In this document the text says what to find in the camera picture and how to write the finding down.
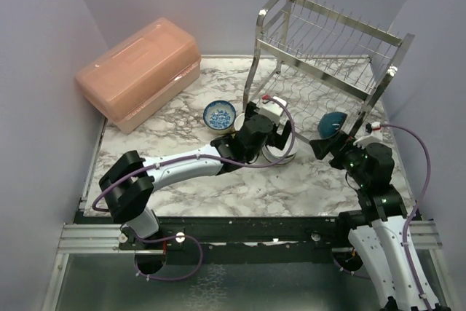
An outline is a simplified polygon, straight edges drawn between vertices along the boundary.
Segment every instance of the stainless steel dish rack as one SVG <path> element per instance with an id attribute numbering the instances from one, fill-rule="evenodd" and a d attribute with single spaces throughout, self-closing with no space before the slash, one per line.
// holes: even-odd
<path id="1" fill-rule="evenodd" d="M 317 0 L 269 0 L 257 17 L 243 108 L 262 95 L 287 100 L 304 141 L 318 138 L 314 134 L 324 114 L 343 111 L 348 114 L 344 130 L 354 136 L 396 74 L 414 36 L 400 39 L 343 12 Z M 277 62 L 268 76 L 254 80 L 262 50 Z"/>

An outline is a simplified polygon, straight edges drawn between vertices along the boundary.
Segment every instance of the screw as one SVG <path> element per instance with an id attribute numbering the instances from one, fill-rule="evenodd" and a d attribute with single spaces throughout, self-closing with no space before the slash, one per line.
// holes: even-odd
<path id="1" fill-rule="evenodd" d="M 120 243 L 126 243 L 128 241 L 128 237 L 122 233 L 120 236 L 118 236 L 118 242 Z"/>
<path id="2" fill-rule="evenodd" d="M 176 238 L 176 241 L 177 241 L 178 243 L 184 242 L 184 233 L 183 233 L 183 232 L 178 232 L 178 233 L 176 234 L 176 237 L 177 237 L 177 238 Z"/>
<path id="3" fill-rule="evenodd" d="M 314 242 L 320 241 L 320 235 L 318 233 L 312 233 L 311 238 Z"/>

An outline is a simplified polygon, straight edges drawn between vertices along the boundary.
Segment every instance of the black metal base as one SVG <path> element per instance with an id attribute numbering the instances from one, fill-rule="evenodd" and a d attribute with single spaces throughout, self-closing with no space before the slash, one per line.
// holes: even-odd
<path id="1" fill-rule="evenodd" d="M 216 218 L 159 217 L 160 231 L 150 239 L 183 232 L 202 244 L 205 264 L 331 263 L 331 249 L 349 247 L 336 236 L 336 217 Z M 129 228 L 121 250 L 163 249 L 167 264 L 196 264 L 197 246 L 176 241 L 140 243 Z M 278 240 L 280 244 L 270 244 Z"/>

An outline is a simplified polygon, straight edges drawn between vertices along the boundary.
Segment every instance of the bolt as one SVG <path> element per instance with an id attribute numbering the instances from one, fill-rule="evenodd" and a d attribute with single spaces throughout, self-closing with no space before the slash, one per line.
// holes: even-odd
<path id="1" fill-rule="evenodd" d="M 124 233 L 122 233 L 120 236 L 118 236 L 118 242 L 126 243 L 127 241 L 128 241 L 128 237 Z"/>
<path id="2" fill-rule="evenodd" d="M 387 70 L 387 74 L 389 74 L 390 76 L 395 76 L 397 71 L 398 67 L 390 66 Z"/>
<path id="3" fill-rule="evenodd" d="M 184 233 L 183 233 L 183 232 L 178 232 L 178 233 L 176 234 L 176 241 L 177 241 L 178 243 L 184 242 Z"/>
<path id="4" fill-rule="evenodd" d="M 320 235 L 318 233 L 312 233 L 311 238 L 314 242 L 320 241 Z"/>

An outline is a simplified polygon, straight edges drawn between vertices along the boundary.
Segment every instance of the white marble surface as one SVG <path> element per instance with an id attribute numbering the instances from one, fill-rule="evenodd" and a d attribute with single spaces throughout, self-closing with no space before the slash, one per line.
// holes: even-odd
<path id="1" fill-rule="evenodd" d="M 334 62 L 335 60 L 321 64 L 329 66 L 329 63 L 333 65 Z M 209 102 L 218 99 L 231 101 L 241 111 L 242 93 L 250 63 L 251 59 L 246 58 L 205 58 L 201 63 L 201 77 L 130 135 L 119 132 L 108 123 L 84 214 L 108 215 L 93 211 L 91 204 L 100 193 L 98 180 L 126 151 L 135 149 L 142 157 L 164 156 L 191 151 L 215 138 L 204 125 L 202 112 Z M 338 72 L 345 75 L 346 69 L 346 79 L 355 81 L 362 77 L 361 82 L 365 82 L 364 79 L 371 76 L 366 59 L 349 60 L 344 64 L 355 68 L 342 68 Z M 269 76 L 274 67 L 274 61 L 262 60 L 255 84 Z M 307 117 L 314 111 L 317 117 L 326 110 L 346 111 L 352 106 L 350 101 L 333 92 L 329 94 L 326 89 L 311 89 L 315 91 L 312 94 L 317 95 L 310 95 L 311 90 L 307 94 L 305 89 L 309 89 L 309 81 L 304 83 L 306 80 L 299 74 L 293 74 L 291 70 L 286 74 L 287 79 L 283 79 L 282 85 L 273 86 L 273 82 L 270 82 L 266 88 L 272 87 L 269 90 L 278 94 L 283 87 L 279 96 L 291 96 L 290 108 L 295 115 L 305 106 Z M 304 119 L 296 115 L 299 127 L 304 132 L 309 132 L 303 125 Z M 369 121 L 374 119 L 384 119 L 381 105 L 376 106 Z M 306 122 L 310 122 L 307 127 L 314 124 L 312 118 L 308 118 L 304 124 Z M 391 144 L 390 133 L 386 132 L 384 135 L 387 143 Z M 392 183 L 403 195 L 407 206 L 411 207 L 412 202 L 395 152 L 394 158 Z M 265 161 L 260 157 L 258 162 Z M 104 207 L 105 203 L 102 202 L 99 206 Z M 153 193 L 149 207 L 160 216 L 316 216 L 336 215 L 340 211 L 359 209 L 356 194 L 346 184 L 344 173 L 331 168 L 328 160 L 316 160 L 310 146 L 301 141 L 297 157 L 288 165 L 260 170 L 237 170 L 222 176 L 194 178 L 173 184 Z"/>

